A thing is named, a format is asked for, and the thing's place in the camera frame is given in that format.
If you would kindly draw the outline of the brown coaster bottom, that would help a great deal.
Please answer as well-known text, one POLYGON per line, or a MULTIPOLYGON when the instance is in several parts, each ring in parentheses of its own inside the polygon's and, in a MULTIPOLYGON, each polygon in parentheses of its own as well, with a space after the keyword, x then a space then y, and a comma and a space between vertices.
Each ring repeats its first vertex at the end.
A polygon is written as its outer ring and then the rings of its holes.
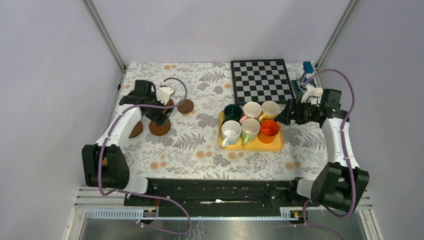
POLYGON ((164 125, 159 125, 155 121, 151 121, 148 125, 148 128, 149 128, 149 131, 151 132, 151 134, 153 134, 154 136, 163 136, 170 131, 171 126, 172 126, 171 122, 168 119, 168 120, 166 120, 164 125))

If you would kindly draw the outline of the brown coaster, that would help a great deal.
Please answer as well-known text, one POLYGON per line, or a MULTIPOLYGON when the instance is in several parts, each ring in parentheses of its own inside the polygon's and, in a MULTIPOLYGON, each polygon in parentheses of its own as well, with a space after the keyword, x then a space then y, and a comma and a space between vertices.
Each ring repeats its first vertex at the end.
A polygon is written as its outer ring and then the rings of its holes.
MULTIPOLYGON (((169 99, 166 106, 169 107, 169 106, 173 106, 174 104, 175 104, 174 101, 172 99, 169 99)), ((172 113, 173 109, 174 109, 173 107, 172 108, 166 108, 162 111, 162 113, 164 115, 169 116, 172 113)))
POLYGON ((143 124, 142 124, 142 122, 141 121, 138 121, 135 125, 134 125, 134 127, 133 127, 133 129, 131 130, 131 132, 130 132, 130 134, 129 134, 129 138, 130 139, 132 139, 132 138, 135 138, 135 137, 137 137, 138 135, 140 135, 141 133, 142 133, 142 131, 143 131, 143 124))
POLYGON ((166 120, 164 125, 159 125, 155 121, 151 121, 148 125, 148 128, 149 128, 149 131, 151 132, 151 134, 153 134, 154 136, 163 136, 170 131, 171 126, 172 126, 171 122, 168 119, 168 120, 166 120))

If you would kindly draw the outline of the dark wood grain coaster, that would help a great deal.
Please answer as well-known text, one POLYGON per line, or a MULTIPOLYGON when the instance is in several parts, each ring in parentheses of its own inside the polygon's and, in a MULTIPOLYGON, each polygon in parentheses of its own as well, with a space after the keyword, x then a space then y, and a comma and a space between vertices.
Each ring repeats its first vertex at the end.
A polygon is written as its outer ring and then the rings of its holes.
POLYGON ((177 110, 182 114, 189 114, 194 110, 194 103, 190 99, 183 99, 178 103, 177 110))

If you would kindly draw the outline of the yellow plastic tray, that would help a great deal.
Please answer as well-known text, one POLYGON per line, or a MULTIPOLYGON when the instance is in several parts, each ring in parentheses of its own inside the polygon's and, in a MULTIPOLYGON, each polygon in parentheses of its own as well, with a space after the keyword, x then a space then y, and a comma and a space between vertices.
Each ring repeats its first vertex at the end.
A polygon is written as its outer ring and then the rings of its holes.
POLYGON ((218 147, 223 150, 231 150, 231 151, 253 151, 253 152, 280 152, 284 147, 283 141, 283 127, 281 123, 277 123, 279 125, 279 133, 276 135, 275 139, 271 143, 263 143, 257 137, 249 142, 247 145, 243 145, 243 138, 240 137, 237 143, 231 144, 227 147, 222 147, 222 121, 224 120, 225 115, 222 110, 219 114, 219 124, 218 124, 218 147))

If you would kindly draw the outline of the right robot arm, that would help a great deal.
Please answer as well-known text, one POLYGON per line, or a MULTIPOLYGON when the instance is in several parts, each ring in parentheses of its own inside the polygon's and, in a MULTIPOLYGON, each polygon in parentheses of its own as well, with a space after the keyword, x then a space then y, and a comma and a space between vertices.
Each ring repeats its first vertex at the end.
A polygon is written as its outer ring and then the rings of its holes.
POLYGON ((288 100, 275 121, 286 126, 291 121, 303 125, 318 123, 324 135, 327 164, 315 180, 296 177, 294 188, 287 191, 287 201, 293 206, 306 199, 322 205, 330 212, 344 211, 350 215, 356 208, 370 176, 355 160, 349 138, 349 113, 341 109, 341 91, 324 89, 319 104, 300 99, 288 100))

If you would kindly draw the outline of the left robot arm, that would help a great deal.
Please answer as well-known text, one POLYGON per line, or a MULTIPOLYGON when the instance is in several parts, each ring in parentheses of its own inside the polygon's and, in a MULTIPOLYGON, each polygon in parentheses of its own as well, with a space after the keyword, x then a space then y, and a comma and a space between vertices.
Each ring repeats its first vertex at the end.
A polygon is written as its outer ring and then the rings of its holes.
POLYGON ((94 144, 82 148, 87 186, 136 193, 136 199, 144 206, 154 202, 154 190, 148 187, 147 178, 130 172, 123 148, 142 117, 160 126, 169 123, 172 110, 165 106, 174 93, 165 84, 156 87, 151 81, 136 80, 134 89, 120 99, 118 112, 105 133, 94 144))

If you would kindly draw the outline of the yellow mug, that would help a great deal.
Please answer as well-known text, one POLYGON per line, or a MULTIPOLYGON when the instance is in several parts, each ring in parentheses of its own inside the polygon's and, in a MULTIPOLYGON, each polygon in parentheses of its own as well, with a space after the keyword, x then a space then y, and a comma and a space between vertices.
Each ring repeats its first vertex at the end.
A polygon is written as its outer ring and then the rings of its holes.
POLYGON ((261 115, 258 118, 260 123, 265 120, 274 120, 279 114, 280 107, 276 102, 268 100, 261 105, 261 111, 261 115))

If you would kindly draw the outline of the pink mug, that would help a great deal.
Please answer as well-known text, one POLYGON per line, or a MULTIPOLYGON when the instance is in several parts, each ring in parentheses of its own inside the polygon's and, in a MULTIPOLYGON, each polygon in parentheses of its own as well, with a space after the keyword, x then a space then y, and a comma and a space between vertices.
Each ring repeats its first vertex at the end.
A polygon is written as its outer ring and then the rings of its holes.
POLYGON ((247 119, 258 120, 262 114, 262 107, 257 102, 247 102, 242 108, 242 117, 239 120, 239 123, 242 124, 247 119))

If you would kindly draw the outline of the light green mug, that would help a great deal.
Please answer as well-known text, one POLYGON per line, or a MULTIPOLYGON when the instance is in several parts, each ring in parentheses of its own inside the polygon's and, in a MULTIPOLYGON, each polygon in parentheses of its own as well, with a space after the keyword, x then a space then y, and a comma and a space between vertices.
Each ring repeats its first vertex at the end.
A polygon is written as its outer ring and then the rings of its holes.
POLYGON ((243 145, 252 142, 260 131, 260 123, 254 118, 248 118, 241 124, 241 137, 243 138, 243 145))

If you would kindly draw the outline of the floral tablecloth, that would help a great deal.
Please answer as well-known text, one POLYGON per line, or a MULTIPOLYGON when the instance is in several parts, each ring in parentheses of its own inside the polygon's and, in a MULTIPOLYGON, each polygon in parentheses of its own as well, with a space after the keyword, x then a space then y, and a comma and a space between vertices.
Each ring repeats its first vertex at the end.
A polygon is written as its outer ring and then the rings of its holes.
POLYGON ((234 102, 229 63, 130 63, 120 95, 134 89, 136 80, 148 80, 184 94, 193 101, 187 114, 173 110, 171 128, 163 136, 149 130, 144 117, 142 133, 121 150, 133 173, 149 178, 314 180, 327 163, 324 135, 315 122, 283 126, 283 148, 278 152, 222 149, 218 143, 219 114, 234 102))

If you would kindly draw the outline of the black white chessboard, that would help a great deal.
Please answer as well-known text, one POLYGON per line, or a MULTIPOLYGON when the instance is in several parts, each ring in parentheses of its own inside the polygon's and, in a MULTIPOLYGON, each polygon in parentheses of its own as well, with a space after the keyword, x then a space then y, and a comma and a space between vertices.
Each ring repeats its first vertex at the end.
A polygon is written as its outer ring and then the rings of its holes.
POLYGON ((234 103, 285 104, 295 98, 284 59, 233 60, 230 62, 234 103))

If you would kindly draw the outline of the dark green mug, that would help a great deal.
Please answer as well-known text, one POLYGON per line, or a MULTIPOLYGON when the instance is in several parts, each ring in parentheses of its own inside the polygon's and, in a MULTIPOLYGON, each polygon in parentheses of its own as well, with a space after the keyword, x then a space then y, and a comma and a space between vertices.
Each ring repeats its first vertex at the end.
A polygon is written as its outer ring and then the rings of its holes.
POLYGON ((229 104, 223 110, 224 118, 222 124, 227 121, 236 121, 239 122, 243 116, 242 108, 237 104, 229 104))

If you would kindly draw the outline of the blue toy block structure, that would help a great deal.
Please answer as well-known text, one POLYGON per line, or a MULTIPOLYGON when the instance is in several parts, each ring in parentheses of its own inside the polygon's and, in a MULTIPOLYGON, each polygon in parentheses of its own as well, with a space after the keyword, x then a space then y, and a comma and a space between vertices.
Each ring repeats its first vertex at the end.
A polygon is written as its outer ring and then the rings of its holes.
POLYGON ((296 80, 294 80, 294 86, 295 89, 298 92, 303 92, 306 90, 305 86, 306 86, 306 82, 309 79, 309 77, 312 76, 312 74, 314 73, 314 67, 312 65, 312 63, 310 61, 304 61, 302 63, 302 67, 303 67, 303 72, 300 75, 299 78, 297 78, 296 80))

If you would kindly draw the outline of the white mug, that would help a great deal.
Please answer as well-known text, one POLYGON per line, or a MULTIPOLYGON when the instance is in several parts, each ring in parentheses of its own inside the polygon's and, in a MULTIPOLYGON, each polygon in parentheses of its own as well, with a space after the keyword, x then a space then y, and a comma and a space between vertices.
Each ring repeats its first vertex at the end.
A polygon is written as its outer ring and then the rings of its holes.
POLYGON ((226 148, 229 145, 236 144, 241 136, 242 127, 238 121, 228 120, 221 127, 221 147, 226 148))

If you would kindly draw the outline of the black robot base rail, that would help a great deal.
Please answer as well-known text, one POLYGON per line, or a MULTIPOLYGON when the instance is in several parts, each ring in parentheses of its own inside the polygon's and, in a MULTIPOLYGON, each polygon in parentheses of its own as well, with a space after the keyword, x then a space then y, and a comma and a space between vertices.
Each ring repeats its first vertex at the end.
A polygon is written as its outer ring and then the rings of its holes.
POLYGON ((272 218, 283 207, 303 207, 296 180, 201 180, 149 178, 143 196, 131 195, 128 207, 152 207, 159 218, 272 218), (162 199, 157 207, 151 196, 162 199))

